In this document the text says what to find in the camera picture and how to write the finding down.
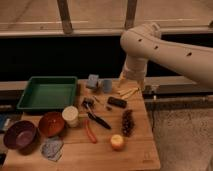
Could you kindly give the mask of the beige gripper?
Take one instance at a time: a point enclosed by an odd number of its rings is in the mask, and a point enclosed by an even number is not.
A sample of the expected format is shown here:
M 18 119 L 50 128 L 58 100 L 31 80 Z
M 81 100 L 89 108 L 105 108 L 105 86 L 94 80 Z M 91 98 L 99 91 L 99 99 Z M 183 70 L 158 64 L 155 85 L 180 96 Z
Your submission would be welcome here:
M 146 73 L 146 59 L 127 55 L 118 79 L 118 87 L 122 85 L 125 79 L 128 79 L 136 81 L 138 85 L 143 88 L 145 86 Z

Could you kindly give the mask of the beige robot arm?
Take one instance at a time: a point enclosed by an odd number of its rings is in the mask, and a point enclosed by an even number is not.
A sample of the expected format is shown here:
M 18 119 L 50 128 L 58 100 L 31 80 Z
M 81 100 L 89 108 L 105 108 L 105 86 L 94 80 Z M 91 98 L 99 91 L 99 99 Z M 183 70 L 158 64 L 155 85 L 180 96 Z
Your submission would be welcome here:
M 213 48 L 162 40 L 157 23 L 124 31 L 120 45 L 126 53 L 122 74 L 127 79 L 144 81 L 147 62 L 153 61 L 213 89 Z

